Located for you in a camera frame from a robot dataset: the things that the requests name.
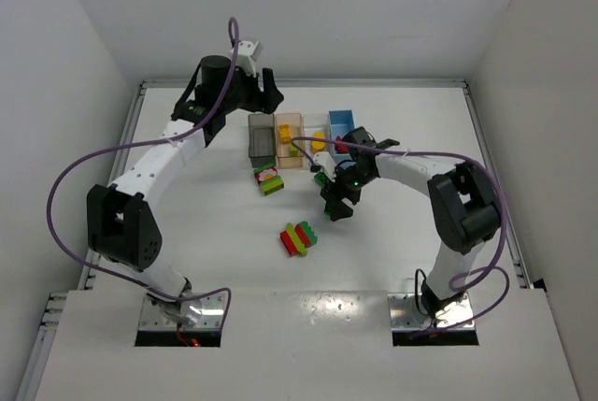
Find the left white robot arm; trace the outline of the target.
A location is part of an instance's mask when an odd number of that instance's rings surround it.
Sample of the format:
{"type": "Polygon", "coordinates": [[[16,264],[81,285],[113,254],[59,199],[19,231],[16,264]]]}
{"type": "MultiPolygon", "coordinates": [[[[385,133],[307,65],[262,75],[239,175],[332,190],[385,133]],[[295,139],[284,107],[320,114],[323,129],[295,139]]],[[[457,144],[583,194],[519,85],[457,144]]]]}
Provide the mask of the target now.
{"type": "Polygon", "coordinates": [[[204,57],[159,139],[109,185],[94,185],[88,191],[90,249],[123,269],[159,303],[178,308],[194,300],[189,281],[159,256],[163,236],[152,211],[175,176],[225,126],[230,113],[242,109],[272,114],[283,99],[272,69],[256,76],[224,56],[204,57]]]}

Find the blue container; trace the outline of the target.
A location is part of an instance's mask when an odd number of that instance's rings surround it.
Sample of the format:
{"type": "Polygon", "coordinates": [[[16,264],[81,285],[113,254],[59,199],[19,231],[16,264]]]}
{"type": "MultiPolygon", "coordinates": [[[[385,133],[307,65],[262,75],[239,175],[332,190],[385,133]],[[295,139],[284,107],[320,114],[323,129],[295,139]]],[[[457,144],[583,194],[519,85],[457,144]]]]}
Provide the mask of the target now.
{"type": "MultiPolygon", "coordinates": [[[[350,131],[355,129],[353,118],[353,111],[347,110],[331,110],[329,112],[330,123],[330,138],[335,141],[338,136],[343,137],[350,131]]],[[[350,158],[349,154],[337,155],[335,154],[335,144],[331,145],[331,154],[334,160],[339,164],[350,158]]]]}

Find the red curved lego piece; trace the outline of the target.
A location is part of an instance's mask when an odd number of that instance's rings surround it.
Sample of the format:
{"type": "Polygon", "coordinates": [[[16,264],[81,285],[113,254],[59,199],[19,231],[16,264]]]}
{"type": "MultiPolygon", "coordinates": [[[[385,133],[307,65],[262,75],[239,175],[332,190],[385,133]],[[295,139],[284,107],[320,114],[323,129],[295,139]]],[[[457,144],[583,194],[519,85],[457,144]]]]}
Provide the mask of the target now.
{"type": "Polygon", "coordinates": [[[335,154],[337,154],[337,155],[349,154],[349,148],[343,144],[341,136],[338,136],[335,139],[335,154]]]}

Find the yellow round lego piece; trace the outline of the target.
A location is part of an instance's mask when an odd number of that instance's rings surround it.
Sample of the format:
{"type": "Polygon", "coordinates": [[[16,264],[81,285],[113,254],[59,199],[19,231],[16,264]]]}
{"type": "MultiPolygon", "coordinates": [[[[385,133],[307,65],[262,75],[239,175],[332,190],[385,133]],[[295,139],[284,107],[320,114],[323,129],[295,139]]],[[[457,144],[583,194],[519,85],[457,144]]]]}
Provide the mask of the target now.
{"type": "Polygon", "coordinates": [[[323,132],[316,132],[313,134],[311,141],[311,149],[314,153],[325,150],[326,143],[324,142],[325,134],[323,132]]]}

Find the red white green lego stack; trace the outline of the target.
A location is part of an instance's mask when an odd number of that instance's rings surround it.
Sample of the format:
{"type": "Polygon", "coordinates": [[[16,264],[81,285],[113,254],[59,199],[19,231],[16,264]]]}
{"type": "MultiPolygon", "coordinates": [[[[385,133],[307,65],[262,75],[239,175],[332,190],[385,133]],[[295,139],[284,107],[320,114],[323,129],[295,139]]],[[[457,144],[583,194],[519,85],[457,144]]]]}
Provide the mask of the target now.
{"type": "Polygon", "coordinates": [[[273,163],[254,168],[253,175],[264,196],[284,188],[284,181],[273,163]]]}

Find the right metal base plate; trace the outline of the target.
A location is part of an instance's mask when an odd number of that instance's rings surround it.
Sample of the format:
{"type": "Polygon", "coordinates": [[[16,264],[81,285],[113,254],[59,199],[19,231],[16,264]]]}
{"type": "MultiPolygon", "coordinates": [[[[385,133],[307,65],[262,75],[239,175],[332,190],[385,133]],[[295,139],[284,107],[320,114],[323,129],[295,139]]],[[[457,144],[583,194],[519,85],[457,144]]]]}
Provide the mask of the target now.
{"type": "Polygon", "coordinates": [[[428,314],[413,293],[388,294],[391,329],[394,333],[414,333],[434,329],[449,332],[476,331],[474,312],[468,294],[452,301],[435,314],[428,314]]]}

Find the grey transparent container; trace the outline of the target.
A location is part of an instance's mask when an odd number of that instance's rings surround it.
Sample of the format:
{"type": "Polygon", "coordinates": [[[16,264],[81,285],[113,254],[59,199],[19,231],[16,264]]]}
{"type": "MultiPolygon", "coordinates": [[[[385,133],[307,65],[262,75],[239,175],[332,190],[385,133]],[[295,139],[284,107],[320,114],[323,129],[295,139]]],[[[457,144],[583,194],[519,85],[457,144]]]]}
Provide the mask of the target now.
{"type": "Polygon", "coordinates": [[[276,160],[275,120],[273,114],[249,114],[249,159],[253,167],[276,160]]]}

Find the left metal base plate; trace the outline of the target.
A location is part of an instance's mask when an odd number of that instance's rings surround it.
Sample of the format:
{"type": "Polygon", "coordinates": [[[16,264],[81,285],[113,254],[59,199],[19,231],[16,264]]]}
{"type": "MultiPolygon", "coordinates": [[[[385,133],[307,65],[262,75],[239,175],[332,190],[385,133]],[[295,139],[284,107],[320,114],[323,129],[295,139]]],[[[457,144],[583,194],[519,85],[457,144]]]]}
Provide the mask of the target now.
{"type": "Polygon", "coordinates": [[[180,326],[183,332],[216,332],[223,325],[227,302],[226,293],[178,304],[147,294],[142,303],[138,330],[152,333],[175,332],[180,326]]]}

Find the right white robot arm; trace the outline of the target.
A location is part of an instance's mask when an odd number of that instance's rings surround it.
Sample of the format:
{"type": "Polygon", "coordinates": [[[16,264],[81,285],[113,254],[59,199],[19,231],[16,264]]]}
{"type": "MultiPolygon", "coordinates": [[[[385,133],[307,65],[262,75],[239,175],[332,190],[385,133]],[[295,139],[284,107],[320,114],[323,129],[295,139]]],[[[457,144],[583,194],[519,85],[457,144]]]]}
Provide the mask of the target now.
{"type": "Polygon", "coordinates": [[[454,165],[411,154],[394,139],[376,141],[359,127],[336,141],[348,159],[336,162],[327,151],[313,156],[324,212],[331,221],[349,218],[362,188],[375,179],[391,180],[429,198],[440,247],[416,297],[418,311],[434,318],[460,300],[479,251],[502,226],[499,197],[491,179],[463,160],[454,165]]]}

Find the metal base plate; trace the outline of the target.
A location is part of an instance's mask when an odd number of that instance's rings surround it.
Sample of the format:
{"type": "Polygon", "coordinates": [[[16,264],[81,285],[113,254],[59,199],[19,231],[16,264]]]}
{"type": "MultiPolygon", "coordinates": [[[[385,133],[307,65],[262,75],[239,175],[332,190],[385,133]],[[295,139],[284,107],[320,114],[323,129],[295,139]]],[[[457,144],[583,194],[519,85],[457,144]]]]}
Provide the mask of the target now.
{"type": "Polygon", "coordinates": [[[468,294],[452,301],[435,314],[428,314],[413,293],[388,294],[391,329],[394,333],[414,333],[434,329],[449,332],[476,331],[474,312],[468,294]]]}
{"type": "Polygon", "coordinates": [[[142,303],[138,330],[152,333],[175,332],[180,326],[183,332],[216,332],[223,325],[227,302],[226,293],[178,304],[147,294],[142,303]]]}

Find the dark green lego brick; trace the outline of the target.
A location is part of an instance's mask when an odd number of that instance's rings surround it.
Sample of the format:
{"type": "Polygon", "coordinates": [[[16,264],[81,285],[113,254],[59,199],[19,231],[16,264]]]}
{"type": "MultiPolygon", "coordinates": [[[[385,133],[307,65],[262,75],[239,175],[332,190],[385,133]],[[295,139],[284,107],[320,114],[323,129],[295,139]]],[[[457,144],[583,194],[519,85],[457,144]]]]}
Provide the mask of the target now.
{"type": "Polygon", "coordinates": [[[327,215],[330,219],[332,219],[335,215],[335,206],[331,205],[330,203],[326,203],[324,207],[324,214],[327,215]]]}
{"type": "Polygon", "coordinates": [[[324,188],[329,183],[328,177],[323,172],[316,173],[314,180],[321,188],[324,188]]]}

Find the orange transparent container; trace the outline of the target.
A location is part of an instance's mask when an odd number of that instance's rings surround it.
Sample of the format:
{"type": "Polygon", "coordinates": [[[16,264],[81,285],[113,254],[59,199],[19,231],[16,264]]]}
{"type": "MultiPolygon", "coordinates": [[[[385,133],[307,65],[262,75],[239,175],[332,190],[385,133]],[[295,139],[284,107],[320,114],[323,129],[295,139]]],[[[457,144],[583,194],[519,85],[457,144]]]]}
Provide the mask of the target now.
{"type": "Polygon", "coordinates": [[[279,168],[301,168],[304,165],[303,154],[292,143],[292,139],[301,136],[303,132],[303,116],[300,113],[282,113],[275,116],[279,168]]]}

